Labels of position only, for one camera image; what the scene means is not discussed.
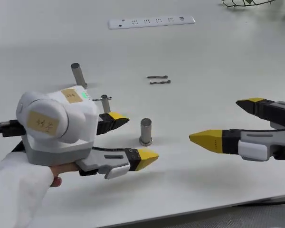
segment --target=white table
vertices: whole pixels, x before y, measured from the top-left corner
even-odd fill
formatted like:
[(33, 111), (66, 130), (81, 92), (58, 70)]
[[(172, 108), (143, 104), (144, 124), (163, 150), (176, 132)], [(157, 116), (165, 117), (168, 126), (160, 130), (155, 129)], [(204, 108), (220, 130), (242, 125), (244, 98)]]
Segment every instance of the white table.
[[(192, 15), (186, 26), (109, 30), (109, 19)], [(103, 147), (141, 148), (152, 119), (156, 163), (115, 180), (62, 175), (31, 228), (96, 228), (285, 196), (285, 161), (249, 162), (189, 141), (207, 129), (266, 129), (235, 101), (285, 101), (285, 1), (227, 10), (219, 0), (0, 0), (0, 121), (27, 90), (73, 86), (78, 62), (88, 92), (112, 96), (130, 118), (98, 136)], [(169, 75), (170, 85), (147, 76)], [(0, 136), (0, 159), (19, 138)]]

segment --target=paper label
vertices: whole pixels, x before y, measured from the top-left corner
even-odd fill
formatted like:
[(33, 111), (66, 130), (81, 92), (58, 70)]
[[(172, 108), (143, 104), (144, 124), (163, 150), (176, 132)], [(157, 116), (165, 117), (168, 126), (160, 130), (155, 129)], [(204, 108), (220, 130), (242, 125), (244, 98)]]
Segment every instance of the paper label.
[(76, 93), (75, 89), (64, 89), (61, 92), (69, 103), (77, 103), (83, 101), (78, 93)]
[(58, 125), (58, 119), (34, 111), (29, 112), (27, 126), (35, 131), (54, 136), (56, 135)]

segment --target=person's hand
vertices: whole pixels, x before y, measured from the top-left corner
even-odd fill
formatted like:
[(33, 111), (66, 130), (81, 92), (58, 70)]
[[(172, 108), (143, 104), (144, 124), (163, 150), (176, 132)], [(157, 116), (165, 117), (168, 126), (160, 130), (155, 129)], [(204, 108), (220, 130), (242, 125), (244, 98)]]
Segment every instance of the person's hand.
[(51, 166), (50, 169), (54, 175), (54, 180), (51, 187), (59, 187), (62, 183), (62, 179), (58, 177), (59, 174), (64, 172), (75, 172), (78, 171), (78, 167), (75, 163), (63, 164), (58, 166)]

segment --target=white lab coat sleeve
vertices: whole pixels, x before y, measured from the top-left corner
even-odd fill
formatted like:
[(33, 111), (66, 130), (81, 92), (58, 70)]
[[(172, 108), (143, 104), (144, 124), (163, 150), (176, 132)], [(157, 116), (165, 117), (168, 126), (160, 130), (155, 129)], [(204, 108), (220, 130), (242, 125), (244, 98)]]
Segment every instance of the white lab coat sleeve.
[(0, 162), (0, 228), (26, 228), (54, 180), (49, 167), (33, 165), (23, 152)]

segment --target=power strip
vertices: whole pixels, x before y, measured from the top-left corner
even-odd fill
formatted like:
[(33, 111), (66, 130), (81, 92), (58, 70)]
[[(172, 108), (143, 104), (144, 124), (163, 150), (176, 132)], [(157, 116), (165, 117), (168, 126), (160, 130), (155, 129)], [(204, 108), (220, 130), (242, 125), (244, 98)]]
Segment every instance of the power strip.
[(183, 25), (194, 24), (195, 20), (192, 16), (166, 16), (155, 18), (135, 18), (110, 20), (109, 29), (129, 29), (165, 25)]

